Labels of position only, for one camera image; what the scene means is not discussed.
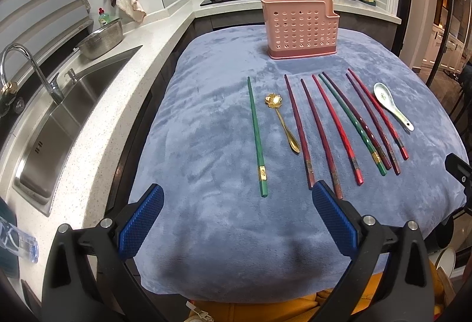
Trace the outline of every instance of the white speckled countertop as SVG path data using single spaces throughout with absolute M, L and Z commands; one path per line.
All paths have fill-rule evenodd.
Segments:
M 87 228 L 102 219 L 131 126 L 157 74 L 192 20 L 224 12 L 261 9 L 260 0 L 200 7 L 202 1 L 179 0 L 163 11 L 150 14 L 147 23 L 141 26 L 128 24 L 124 29 L 124 40 L 99 59 L 89 62 L 76 54 L 60 67 L 58 83 L 63 87 L 68 82 L 64 75 L 66 70 L 73 67 L 77 73 L 115 54 L 143 45 L 110 84 L 79 134 L 57 183 L 49 217 L 33 208 L 12 187 L 17 164 L 32 130 L 52 103 L 45 89 L 39 89 L 10 134 L 0 158 L 0 193 L 16 213 L 18 227 L 38 240 L 39 261 L 32 264 L 20 260 L 20 277 L 28 282 L 39 299 L 57 227 L 68 223 L 73 228 Z M 382 9 L 360 2 L 334 0 L 334 7 L 341 12 L 401 22 Z

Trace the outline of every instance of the plush tablecloth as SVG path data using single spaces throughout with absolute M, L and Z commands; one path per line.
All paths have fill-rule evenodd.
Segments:
M 467 160 L 453 124 L 425 84 L 381 44 L 340 29 L 337 54 L 279 61 L 268 57 L 266 45 L 264 26 L 229 28 L 196 38 L 178 61 L 130 197 L 130 202 L 137 201 L 154 182 L 164 189 L 164 208 L 135 258 L 142 285 L 154 293 L 220 302 L 277 302 L 334 286 L 348 266 L 349 258 L 339 253 L 313 206 L 301 153 L 290 150 L 275 111 L 264 103 L 268 93 L 282 95 L 280 112 L 299 139 L 285 73 L 315 178 L 331 186 L 300 78 L 318 108 L 344 197 L 361 215 L 374 215 L 387 225 L 416 220 L 426 236 L 465 202 L 461 185 L 444 168 L 451 152 Z M 357 156 L 365 179 L 361 187 L 311 78 L 326 71 L 377 135 L 345 76 L 348 67 L 370 88 L 384 82 L 415 126 L 407 134 L 388 114 L 410 154 L 404 161 L 378 116 L 402 169 L 399 176 L 391 169 L 382 177 L 354 126 L 325 89 Z M 259 118 L 267 198 L 259 192 L 248 76 Z

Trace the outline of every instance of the roller blind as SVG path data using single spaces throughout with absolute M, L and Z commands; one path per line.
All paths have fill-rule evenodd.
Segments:
M 0 0 L 0 51 L 11 42 L 26 46 L 39 64 L 91 23 L 84 0 Z M 22 55 L 6 61 L 9 80 L 24 80 L 32 69 Z

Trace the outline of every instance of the spoon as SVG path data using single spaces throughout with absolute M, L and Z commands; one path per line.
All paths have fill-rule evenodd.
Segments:
M 297 154 L 300 153 L 300 146 L 298 145 L 298 142 L 296 141 L 293 134 L 285 125 L 282 115 L 278 111 L 278 108 L 282 106 L 282 97 L 280 97 L 279 95 L 275 95 L 274 93 L 271 93 L 266 97 L 266 104 L 268 105 L 268 107 L 275 109 L 275 111 L 277 112 L 278 118 L 280 120 L 280 123 L 282 124 L 282 127 L 284 128 L 285 135 L 287 136 L 287 139 L 289 140 L 289 144 L 292 150 Z
M 404 125 L 410 132 L 414 131 L 413 124 L 411 121 L 405 117 L 405 115 L 396 107 L 395 102 L 393 102 L 392 93 L 388 87 L 383 83 L 377 82 L 374 85 L 374 95 L 377 101 L 386 108 L 390 113 L 392 113 L 402 125 Z

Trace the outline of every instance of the metal basin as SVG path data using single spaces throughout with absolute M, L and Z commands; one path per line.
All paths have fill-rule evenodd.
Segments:
M 60 105 L 51 105 L 31 136 L 13 186 L 46 216 L 50 214 L 54 189 L 64 163 L 83 125 L 102 93 L 139 48 L 77 73 L 77 83 L 70 83 L 64 89 L 64 100 Z

